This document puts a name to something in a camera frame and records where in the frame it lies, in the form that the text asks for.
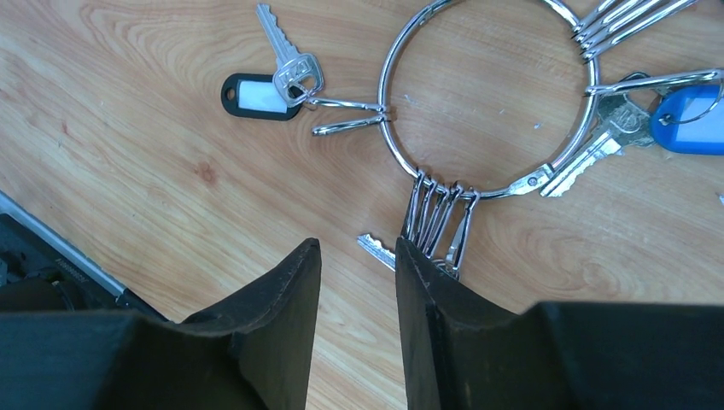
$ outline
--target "black key tag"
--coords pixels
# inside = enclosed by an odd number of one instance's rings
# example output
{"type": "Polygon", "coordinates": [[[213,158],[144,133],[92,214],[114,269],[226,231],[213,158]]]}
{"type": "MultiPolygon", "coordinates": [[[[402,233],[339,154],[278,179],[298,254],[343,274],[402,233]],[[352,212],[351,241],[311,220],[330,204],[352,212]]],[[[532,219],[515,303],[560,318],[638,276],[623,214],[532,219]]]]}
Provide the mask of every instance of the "black key tag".
{"type": "MultiPolygon", "coordinates": [[[[292,94],[296,92],[301,95],[299,90],[293,90],[292,94]]],[[[287,107],[274,88],[272,75],[237,73],[221,87],[221,105],[236,117],[288,121],[299,113],[302,104],[287,107]]]]}

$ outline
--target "wooden surface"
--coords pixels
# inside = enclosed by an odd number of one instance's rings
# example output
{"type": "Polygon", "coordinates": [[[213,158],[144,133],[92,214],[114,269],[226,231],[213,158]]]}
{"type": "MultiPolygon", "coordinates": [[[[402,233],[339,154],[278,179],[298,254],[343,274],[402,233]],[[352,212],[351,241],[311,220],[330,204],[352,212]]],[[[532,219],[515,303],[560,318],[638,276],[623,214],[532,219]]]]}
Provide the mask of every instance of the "wooden surface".
{"type": "MultiPolygon", "coordinates": [[[[394,243],[412,179],[376,128],[310,135],[354,112],[225,113],[228,75],[276,67],[255,3],[0,2],[0,189],[175,320],[318,237],[309,408],[405,408],[394,276],[355,238],[394,243]]],[[[321,61],[323,94],[370,102],[389,44],[425,4],[271,1],[321,61]]],[[[604,55],[604,80],[724,67],[722,21],[724,5],[702,0],[604,55]]],[[[561,145],[584,75],[568,27],[540,2],[465,2],[406,50],[395,126],[446,181],[495,188],[561,145]]],[[[563,198],[484,202],[463,281],[517,312],[541,299],[720,302],[722,174],[721,158],[631,148],[563,198]]]]}

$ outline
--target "large metal ring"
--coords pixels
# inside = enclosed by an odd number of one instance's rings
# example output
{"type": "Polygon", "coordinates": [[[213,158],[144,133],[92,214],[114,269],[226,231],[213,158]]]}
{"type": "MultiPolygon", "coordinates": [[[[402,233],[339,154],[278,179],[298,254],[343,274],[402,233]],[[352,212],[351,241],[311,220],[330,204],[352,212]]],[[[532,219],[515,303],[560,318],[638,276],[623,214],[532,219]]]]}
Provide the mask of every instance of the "large metal ring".
{"type": "MultiPolygon", "coordinates": [[[[405,24],[405,27],[402,28],[402,31],[400,31],[400,34],[397,35],[397,38],[392,43],[392,46],[390,47],[387,54],[387,58],[382,65],[380,81],[377,86],[377,104],[383,107],[390,106],[389,87],[394,67],[397,61],[400,59],[400,52],[405,48],[407,43],[409,43],[412,36],[422,25],[424,25],[433,16],[437,15],[442,10],[454,5],[455,3],[460,3],[461,1],[463,0],[435,0],[422,10],[420,10],[410,19],[410,21],[407,22],[407,24],[405,24]]],[[[550,6],[553,11],[563,17],[563,19],[571,25],[571,28],[575,28],[578,25],[578,16],[575,15],[573,10],[569,9],[569,7],[562,2],[558,0],[541,1],[550,6]]],[[[598,58],[594,57],[586,64],[586,66],[588,71],[588,86],[597,85],[600,81],[598,58]]],[[[556,172],[556,169],[564,164],[571,156],[573,156],[579,146],[581,146],[584,137],[591,129],[597,106],[598,96],[584,98],[582,105],[583,110],[582,113],[579,115],[580,119],[578,128],[575,131],[574,135],[570,138],[568,144],[566,144],[565,148],[558,155],[556,160],[550,163],[542,164],[535,171],[531,172],[525,177],[520,178],[519,180],[504,188],[488,191],[470,189],[462,195],[462,198],[468,200],[473,200],[475,198],[495,199],[504,198],[507,196],[523,195],[533,190],[536,190],[548,183],[548,181],[552,178],[553,174],[556,172]]],[[[397,160],[397,162],[405,170],[405,172],[409,173],[413,178],[416,178],[417,167],[412,165],[412,163],[407,160],[407,158],[405,158],[405,156],[400,151],[400,148],[397,146],[397,143],[395,141],[397,139],[397,133],[394,131],[391,121],[382,121],[380,122],[379,126],[380,131],[385,138],[385,143],[387,143],[387,146],[390,152],[392,152],[395,160],[397,160]]],[[[443,191],[444,189],[442,185],[439,185],[437,187],[437,192],[442,194],[443,191]]]]}

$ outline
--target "blue plastic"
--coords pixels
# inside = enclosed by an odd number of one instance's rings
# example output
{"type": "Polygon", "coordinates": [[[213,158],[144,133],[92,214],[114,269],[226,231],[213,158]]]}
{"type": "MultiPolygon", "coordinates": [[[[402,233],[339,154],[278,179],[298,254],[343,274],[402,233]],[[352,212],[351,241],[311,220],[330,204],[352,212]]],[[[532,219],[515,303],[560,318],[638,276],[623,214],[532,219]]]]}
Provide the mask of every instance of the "blue plastic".
{"type": "Polygon", "coordinates": [[[719,85],[695,85],[671,93],[651,116],[651,135],[669,151],[681,154],[724,155],[724,101],[714,110],[689,124],[664,125],[660,119],[671,114],[681,121],[704,112],[719,94],[719,85]]]}

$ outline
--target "wood grain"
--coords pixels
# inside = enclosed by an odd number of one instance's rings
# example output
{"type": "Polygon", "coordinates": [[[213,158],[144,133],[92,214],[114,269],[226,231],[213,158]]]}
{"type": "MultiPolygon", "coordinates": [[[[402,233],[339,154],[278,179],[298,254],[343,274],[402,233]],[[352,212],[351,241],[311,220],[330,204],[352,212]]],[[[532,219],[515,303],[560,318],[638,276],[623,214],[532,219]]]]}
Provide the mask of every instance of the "wood grain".
{"type": "MultiPolygon", "coordinates": [[[[405,408],[394,277],[355,237],[394,243],[412,180],[375,128],[311,137],[346,110],[288,123],[224,112],[228,75],[275,69],[255,3],[0,2],[0,189],[176,320],[320,238],[309,407],[405,408]]],[[[271,1],[321,61],[324,94],[370,102],[390,42],[425,4],[271,1]]],[[[604,55],[604,80],[724,67],[722,21],[721,2],[703,0],[604,55]]],[[[541,3],[464,2],[407,48],[395,127],[415,162],[494,188],[561,145],[583,85],[569,29],[541,3]]],[[[719,158],[634,148],[564,198],[485,202],[463,281],[518,312],[541,299],[719,303],[723,173],[719,158]]]]}

